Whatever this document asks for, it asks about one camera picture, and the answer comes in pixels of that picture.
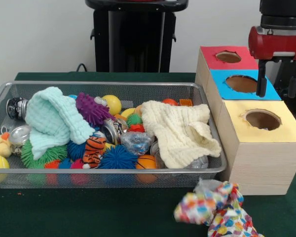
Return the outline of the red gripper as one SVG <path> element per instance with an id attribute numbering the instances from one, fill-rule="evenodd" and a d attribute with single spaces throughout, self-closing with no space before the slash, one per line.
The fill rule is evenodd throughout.
<path id="1" fill-rule="evenodd" d="M 250 54 L 259 59 L 258 81 L 256 95 L 264 97 L 266 93 L 267 80 L 266 63 L 273 57 L 292 57 L 296 60 L 296 34 L 293 35 L 275 35 L 268 34 L 267 30 L 260 26 L 251 27 L 248 46 Z M 296 96 L 296 62 L 294 63 L 294 73 L 292 74 L 289 86 L 288 97 Z"/>

